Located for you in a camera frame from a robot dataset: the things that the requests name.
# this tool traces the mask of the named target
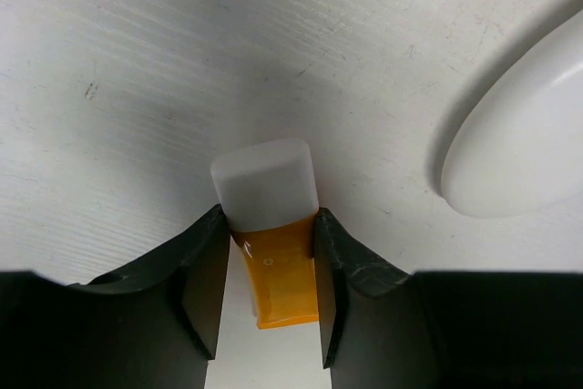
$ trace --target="white surface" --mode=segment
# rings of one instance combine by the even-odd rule
[[[468,116],[447,153],[442,193],[497,217],[583,191],[583,13],[530,49]]]
[[[0,0],[2,268],[88,281],[216,202],[215,157],[296,137],[321,204],[402,269],[580,271],[582,198],[475,220],[435,187],[476,100],[581,5]],[[317,342],[253,331],[238,299],[249,305],[229,289],[220,369],[237,369],[238,387],[273,387],[261,364],[285,358],[278,339],[298,350],[293,366],[271,368],[279,387],[318,388]],[[250,338],[269,345],[264,356],[235,360]],[[209,388],[233,376],[210,375]]]
[[[271,230],[309,218],[319,207],[310,147],[297,138],[233,150],[210,165],[232,230]]]

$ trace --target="white plastic object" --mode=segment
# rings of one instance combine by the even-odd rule
[[[319,208],[310,148],[295,138],[269,141],[216,158],[210,173],[232,230],[270,230]]]
[[[465,215],[501,217],[583,191],[583,12],[484,95],[447,153],[442,194]]]

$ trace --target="orange plastic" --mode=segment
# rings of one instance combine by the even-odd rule
[[[273,230],[233,232],[251,277],[260,329],[318,321],[313,216]]]

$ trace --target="orange and white object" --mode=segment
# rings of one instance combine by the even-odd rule
[[[319,209],[308,145],[283,139],[216,158],[210,173],[241,248],[259,328],[318,321],[312,256]]]

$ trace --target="white object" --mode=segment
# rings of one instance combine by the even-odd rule
[[[442,193],[477,217],[536,210],[583,191],[583,12],[486,93],[445,159]]]
[[[319,208],[312,156],[298,139],[269,141],[216,158],[210,173],[230,227],[270,230]]]

